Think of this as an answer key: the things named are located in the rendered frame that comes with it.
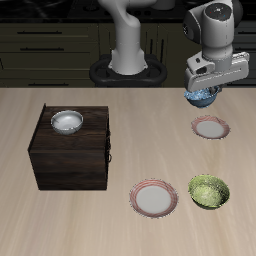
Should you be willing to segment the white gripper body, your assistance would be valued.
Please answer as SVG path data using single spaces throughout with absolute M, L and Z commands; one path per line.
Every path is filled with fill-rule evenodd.
M 187 60 L 184 86 L 194 92 L 244 79 L 249 74 L 249 59 L 247 52 L 241 52 L 231 58 L 209 61 L 199 52 Z

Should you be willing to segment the blue bowl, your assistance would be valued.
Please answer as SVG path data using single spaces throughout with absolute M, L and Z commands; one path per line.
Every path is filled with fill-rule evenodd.
M 214 95 L 210 94 L 209 88 L 205 88 L 194 92 L 185 91 L 184 97 L 192 106 L 195 106 L 197 108 L 207 108 L 215 101 L 219 92 L 219 87 L 214 87 L 216 89 Z

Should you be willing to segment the small red-rimmed white plate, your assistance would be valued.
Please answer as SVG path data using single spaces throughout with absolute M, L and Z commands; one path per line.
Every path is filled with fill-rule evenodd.
M 215 116 L 200 116 L 191 122 L 192 131 L 208 140 L 220 140 L 227 137 L 231 131 L 228 123 Z

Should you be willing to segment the green bowl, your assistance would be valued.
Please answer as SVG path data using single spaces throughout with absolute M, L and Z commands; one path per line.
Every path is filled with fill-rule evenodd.
M 228 185 L 218 177 L 209 174 L 195 176 L 188 183 L 192 200 L 201 208 L 218 209 L 230 198 Z

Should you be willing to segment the large red-rimmed white plate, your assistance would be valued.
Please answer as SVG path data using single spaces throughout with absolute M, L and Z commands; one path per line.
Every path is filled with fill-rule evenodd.
M 171 184 L 158 179 L 146 179 L 129 192 L 129 203 L 143 217 L 159 219 L 170 215 L 178 205 L 178 193 Z

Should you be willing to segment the white bowl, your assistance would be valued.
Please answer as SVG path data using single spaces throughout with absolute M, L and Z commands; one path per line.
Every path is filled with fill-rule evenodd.
M 81 129 L 83 116 L 73 110 L 60 111 L 52 116 L 51 125 L 58 134 L 72 135 Z

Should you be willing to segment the dark wooden cabinet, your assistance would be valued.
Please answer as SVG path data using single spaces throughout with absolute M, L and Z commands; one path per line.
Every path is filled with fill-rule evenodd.
M 109 109 L 106 106 L 74 106 L 83 124 L 72 135 L 60 135 L 51 118 L 63 106 L 42 108 L 28 147 L 40 190 L 105 190 L 110 154 Z

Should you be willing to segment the dark kitchen cupboards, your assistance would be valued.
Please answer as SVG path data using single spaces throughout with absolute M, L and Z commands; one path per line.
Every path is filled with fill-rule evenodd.
M 211 1 L 157 0 L 127 9 L 140 22 L 144 58 L 153 54 L 167 69 L 161 86 L 173 80 L 184 86 L 187 60 L 202 46 L 185 36 L 183 20 Z M 235 37 L 243 7 L 232 3 Z M 90 67 L 115 48 L 114 20 L 98 0 L 0 0 L 0 87 L 95 86 Z

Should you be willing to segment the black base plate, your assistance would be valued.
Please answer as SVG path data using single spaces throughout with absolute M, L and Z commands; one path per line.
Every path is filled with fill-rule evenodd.
M 90 79 L 100 88 L 158 88 L 167 78 L 166 67 L 153 54 L 146 54 L 147 69 L 135 75 L 121 75 L 108 67 L 112 57 L 103 54 L 90 67 Z

